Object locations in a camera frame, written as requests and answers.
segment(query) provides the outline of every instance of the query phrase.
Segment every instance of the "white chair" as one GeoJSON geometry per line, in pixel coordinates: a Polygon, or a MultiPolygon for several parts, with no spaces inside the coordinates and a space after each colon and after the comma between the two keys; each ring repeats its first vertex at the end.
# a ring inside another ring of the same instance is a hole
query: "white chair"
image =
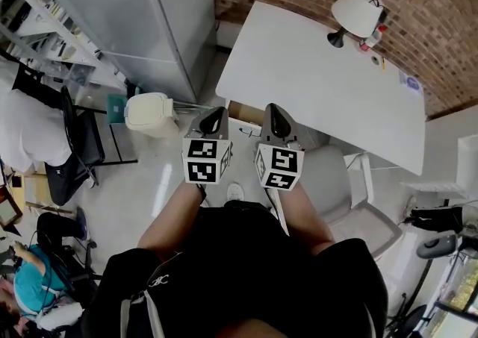
{"type": "MultiPolygon", "coordinates": [[[[401,238],[403,232],[371,204],[373,185],[368,156],[361,154],[357,158],[361,161],[367,196],[354,207],[349,172],[341,150],[335,145],[325,145],[305,153],[300,183],[337,240],[361,237],[373,258],[377,259],[401,238]]],[[[272,196],[279,199],[277,190],[272,191],[272,196]]],[[[274,202],[279,214],[283,215],[280,201],[274,202]]],[[[281,223],[287,231],[283,220],[281,223]]]]}

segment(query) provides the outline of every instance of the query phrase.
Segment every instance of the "black shirt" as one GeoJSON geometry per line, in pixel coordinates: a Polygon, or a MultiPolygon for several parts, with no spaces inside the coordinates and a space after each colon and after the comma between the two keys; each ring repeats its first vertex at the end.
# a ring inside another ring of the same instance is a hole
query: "black shirt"
{"type": "MultiPolygon", "coordinates": [[[[202,209],[183,252],[163,265],[143,249],[113,256],[85,312],[85,336],[119,337],[122,300],[145,289],[166,338],[213,337],[251,318],[288,337],[371,337],[370,317],[381,337],[388,307],[363,240],[312,257],[260,204],[238,201],[202,209]]],[[[145,310],[131,311],[128,337],[147,337],[148,326],[145,310]]]]}

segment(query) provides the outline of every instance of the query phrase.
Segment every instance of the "white lamp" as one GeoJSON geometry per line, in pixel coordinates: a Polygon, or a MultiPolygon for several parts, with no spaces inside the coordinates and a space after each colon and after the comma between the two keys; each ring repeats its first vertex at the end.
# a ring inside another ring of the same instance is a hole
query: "white lamp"
{"type": "Polygon", "coordinates": [[[327,39],[336,48],[341,48],[344,46],[346,32],[363,38],[369,37],[382,10],[378,0],[337,0],[332,5],[332,14],[341,28],[337,33],[329,33],[327,39]]]}

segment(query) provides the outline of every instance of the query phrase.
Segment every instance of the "tiled floor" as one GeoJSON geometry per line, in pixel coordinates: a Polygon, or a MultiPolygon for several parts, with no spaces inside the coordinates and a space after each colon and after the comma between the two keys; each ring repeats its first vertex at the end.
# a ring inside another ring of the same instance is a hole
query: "tiled floor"
{"type": "MultiPolygon", "coordinates": [[[[224,104],[223,99],[215,96],[214,88],[227,57],[226,54],[217,55],[200,97],[202,103],[214,106],[224,104]]],[[[81,104],[103,107],[100,99],[104,97],[104,90],[86,93],[82,96],[81,104]]],[[[115,127],[120,149],[125,152],[124,158],[137,155],[139,163],[99,168],[100,186],[92,189],[82,187],[68,203],[67,207],[80,205],[87,212],[91,236],[98,243],[98,248],[93,252],[93,266],[97,272],[102,272],[112,254],[136,246],[141,234],[183,179],[181,139],[191,119],[192,116],[180,116],[181,133],[165,140],[155,140],[129,132],[124,127],[115,127]]],[[[105,119],[99,117],[98,121],[103,140],[106,141],[107,159],[116,159],[105,119]]],[[[228,184],[237,181],[245,189],[246,200],[265,203],[267,198],[258,184],[253,166],[252,148],[257,138],[248,138],[233,124],[229,132],[234,143],[234,157],[220,185],[208,186],[208,201],[211,206],[222,205],[226,200],[228,184]]],[[[397,170],[383,169],[373,172],[376,193],[373,204],[396,222],[401,220],[404,204],[409,197],[407,190],[399,185],[399,180],[397,170]]],[[[361,179],[356,178],[355,174],[352,176],[352,185],[354,198],[358,201],[363,190],[361,179]]],[[[432,200],[424,199],[422,205],[431,203],[432,200]]],[[[31,233],[28,231],[34,230],[34,224],[34,217],[27,216],[22,221],[20,230],[29,237],[31,233]]],[[[412,292],[423,270],[425,261],[416,257],[415,246],[424,235],[422,231],[406,229],[404,238],[378,262],[389,289],[392,310],[397,308],[402,292],[412,292]]]]}

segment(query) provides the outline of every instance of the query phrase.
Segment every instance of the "small bottle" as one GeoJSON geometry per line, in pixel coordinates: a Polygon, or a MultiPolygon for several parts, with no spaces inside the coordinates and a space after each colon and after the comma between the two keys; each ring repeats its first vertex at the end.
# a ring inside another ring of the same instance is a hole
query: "small bottle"
{"type": "Polygon", "coordinates": [[[369,36],[366,40],[361,40],[359,45],[360,49],[363,51],[368,51],[369,48],[373,48],[381,39],[383,33],[387,30],[384,25],[379,25],[372,35],[369,36]]]}

